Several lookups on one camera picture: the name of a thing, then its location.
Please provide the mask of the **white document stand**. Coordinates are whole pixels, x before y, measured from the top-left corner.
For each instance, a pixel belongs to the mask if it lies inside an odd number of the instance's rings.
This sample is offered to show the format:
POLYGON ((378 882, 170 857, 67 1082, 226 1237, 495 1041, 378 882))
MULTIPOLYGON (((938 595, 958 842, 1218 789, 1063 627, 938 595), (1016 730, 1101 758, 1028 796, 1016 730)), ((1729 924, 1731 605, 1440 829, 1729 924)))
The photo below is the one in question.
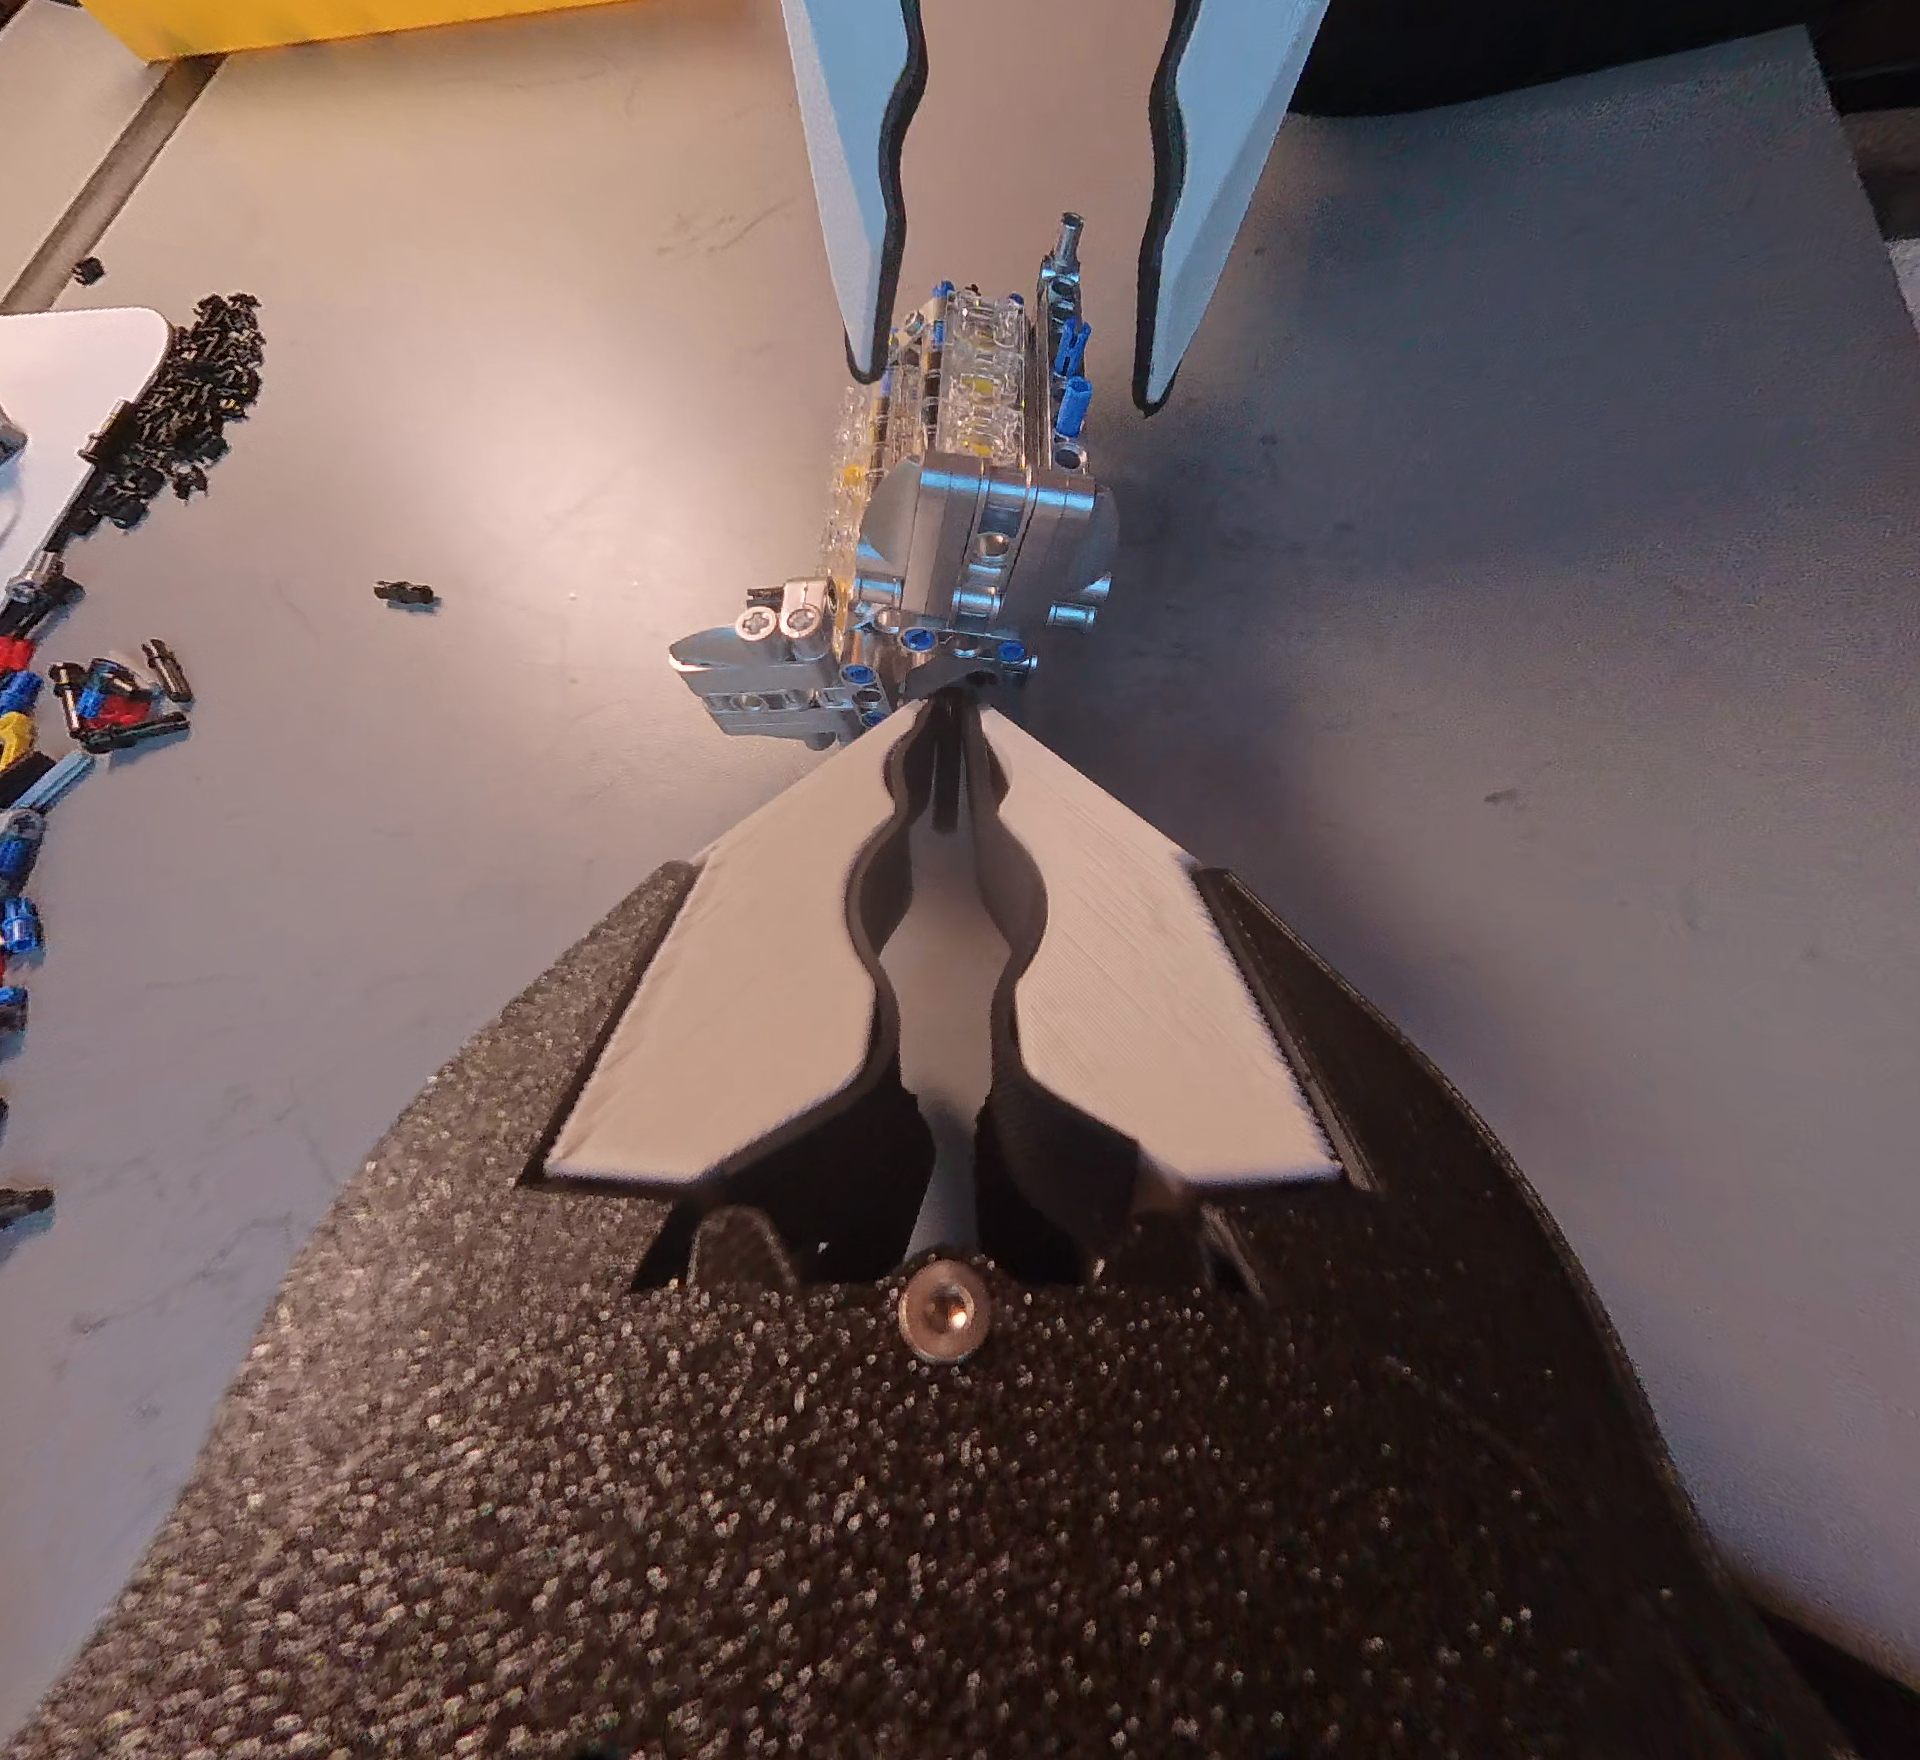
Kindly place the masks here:
POLYGON ((2 319, 2 402, 26 435, 2 463, 4 581, 48 544, 87 475, 86 444, 153 378, 170 341, 151 309, 2 319))

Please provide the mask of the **pile of black pins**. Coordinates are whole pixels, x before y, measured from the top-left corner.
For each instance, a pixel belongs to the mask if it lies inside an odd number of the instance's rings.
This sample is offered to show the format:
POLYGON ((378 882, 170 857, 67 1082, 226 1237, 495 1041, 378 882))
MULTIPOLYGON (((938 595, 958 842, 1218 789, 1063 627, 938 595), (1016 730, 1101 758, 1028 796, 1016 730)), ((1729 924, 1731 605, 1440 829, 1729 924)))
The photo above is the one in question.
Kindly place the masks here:
POLYGON ((210 467, 229 455, 229 425, 257 402, 265 337, 251 292, 210 293, 191 324, 174 328, 157 373, 87 442, 90 475, 63 532, 140 524, 160 492, 204 494, 210 467))

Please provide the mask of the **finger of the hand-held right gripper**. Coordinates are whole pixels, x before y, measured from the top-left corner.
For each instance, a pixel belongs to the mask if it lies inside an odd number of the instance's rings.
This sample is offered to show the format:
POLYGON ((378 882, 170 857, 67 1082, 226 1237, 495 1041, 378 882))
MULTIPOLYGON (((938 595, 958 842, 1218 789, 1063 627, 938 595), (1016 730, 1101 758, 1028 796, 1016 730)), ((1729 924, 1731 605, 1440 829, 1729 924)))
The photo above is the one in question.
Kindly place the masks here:
POLYGON ((1153 91, 1133 391, 1167 402, 1329 0, 1174 0, 1153 91))
POLYGON ((921 0, 781 0, 851 377, 881 377, 905 212, 902 143, 929 78, 921 0))

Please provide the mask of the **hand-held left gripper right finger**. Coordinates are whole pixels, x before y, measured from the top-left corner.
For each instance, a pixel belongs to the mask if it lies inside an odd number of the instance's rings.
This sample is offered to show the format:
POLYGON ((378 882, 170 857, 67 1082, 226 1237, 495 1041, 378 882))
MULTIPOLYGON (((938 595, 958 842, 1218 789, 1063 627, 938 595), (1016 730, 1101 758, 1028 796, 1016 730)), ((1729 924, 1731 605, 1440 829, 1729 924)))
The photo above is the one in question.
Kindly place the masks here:
POLYGON ((1339 1177, 1188 853, 998 711, 993 903, 1021 1067, 1202 1187, 1339 1177))

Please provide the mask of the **grey beam with motor block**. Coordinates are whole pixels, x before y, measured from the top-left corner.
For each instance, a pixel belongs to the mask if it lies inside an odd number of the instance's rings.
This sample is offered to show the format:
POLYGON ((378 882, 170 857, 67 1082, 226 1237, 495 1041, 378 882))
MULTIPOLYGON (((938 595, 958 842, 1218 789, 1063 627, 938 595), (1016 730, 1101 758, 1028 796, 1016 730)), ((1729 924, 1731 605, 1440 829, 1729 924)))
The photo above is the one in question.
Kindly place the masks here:
POLYGON ((1117 508, 1083 442, 1083 226, 1063 215, 1031 298, 942 282, 890 341, 845 583, 854 620, 916 660, 1023 670, 1042 629, 1090 629, 1111 588, 1117 508))

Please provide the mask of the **clear engine block yellow crankshaft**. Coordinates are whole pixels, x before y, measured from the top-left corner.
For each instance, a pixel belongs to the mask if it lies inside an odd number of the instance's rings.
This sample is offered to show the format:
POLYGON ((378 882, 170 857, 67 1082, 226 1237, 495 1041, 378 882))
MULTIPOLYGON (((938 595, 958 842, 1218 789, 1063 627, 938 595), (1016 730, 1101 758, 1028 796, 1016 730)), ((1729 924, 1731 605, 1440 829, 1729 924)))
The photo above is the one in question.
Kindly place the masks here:
POLYGON ((1068 513, 1045 398, 1018 293, 941 284, 899 322, 847 394, 811 571, 670 647, 723 734, 828 750, 915 698, 1031 672, 1068 513))

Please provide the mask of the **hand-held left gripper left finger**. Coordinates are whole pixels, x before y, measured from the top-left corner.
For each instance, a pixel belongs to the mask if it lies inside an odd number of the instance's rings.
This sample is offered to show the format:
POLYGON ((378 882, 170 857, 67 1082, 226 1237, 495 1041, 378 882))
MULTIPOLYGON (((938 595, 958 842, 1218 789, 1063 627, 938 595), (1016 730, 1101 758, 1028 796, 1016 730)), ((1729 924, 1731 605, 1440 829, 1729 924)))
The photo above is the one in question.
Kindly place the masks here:
POLYGON ((899 1038, 879 953, 911 894, 927 717, 899 710, 702 853, 548 1177, 702 1180, 873 1082, 899 1038))

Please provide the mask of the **pile of mixed brick parts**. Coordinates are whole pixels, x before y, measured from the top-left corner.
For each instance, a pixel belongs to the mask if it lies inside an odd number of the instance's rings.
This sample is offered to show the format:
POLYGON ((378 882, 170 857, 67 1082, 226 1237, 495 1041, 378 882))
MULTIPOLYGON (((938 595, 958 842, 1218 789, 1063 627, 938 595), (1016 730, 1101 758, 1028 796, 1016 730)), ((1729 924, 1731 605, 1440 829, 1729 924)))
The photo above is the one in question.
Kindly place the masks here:
POLYGON ((2 1049, 29 1027, 31 974, 46 948, 31 894, 52 812, 97 766, 187 734, 194 692, 175 652, 144 641, 145 669, 104 654, 40 665, 39 642, 79 585, 44 555, 17 581, 2 635, 2 1049))

